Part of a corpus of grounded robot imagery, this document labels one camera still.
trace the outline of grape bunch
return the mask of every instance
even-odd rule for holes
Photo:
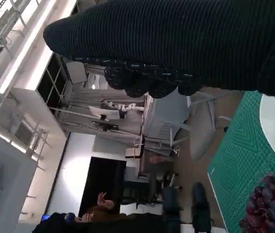
[[[275,177],[267,175],[264,186],[257,186],[250,195],[239,221],[243,233],[275,233]]]

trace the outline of hand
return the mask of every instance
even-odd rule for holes
[[[106,192],[99,193],[97,205],[103,205],[105,203],[105,195]]]
[[[92,214],[84,214],[82,216],[82,218],[76,217],[75,221],[76,222],[92,222],[93,216],[94,216],[94,213],[92,213]]]

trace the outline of white panel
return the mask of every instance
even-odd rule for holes
[[[87,81],[84,64],[81,62],[66,63],[73,84]]]
[[[12,233],[32,181],[36,162],[0,138],[0,233]]]

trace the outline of light fixture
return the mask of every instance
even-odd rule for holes
[[[12,64],[11,67],[8,67],[7,70],[9,73],[7,74],[6,77],[3,77],[0,79],[0,94],[4,94],[7,88],[10,86],[15,74],[19,70],[19,67],[21,66],[26,54],[32,47],[32,44],[41,30],[41,28],[44,26],[44,22],[46,21],[48,15],[50,14],[51,10],[53,9],[55,3],[57,0],[50,0],[47,4],[47,6],[44,8],[44,11],[39,18],[38,22],[35,24],[34,28],[29,32],[30,34],[27,35],[26,41],[24,43],[24,46],[22,50],[20,51],[19,55],[15,59],[14,63]]]

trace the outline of window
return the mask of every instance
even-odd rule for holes
[[[48,107],[56,108],[61,102],[67,80],[63,68],[65,65],[54,54],[38,86],[38,91]]]

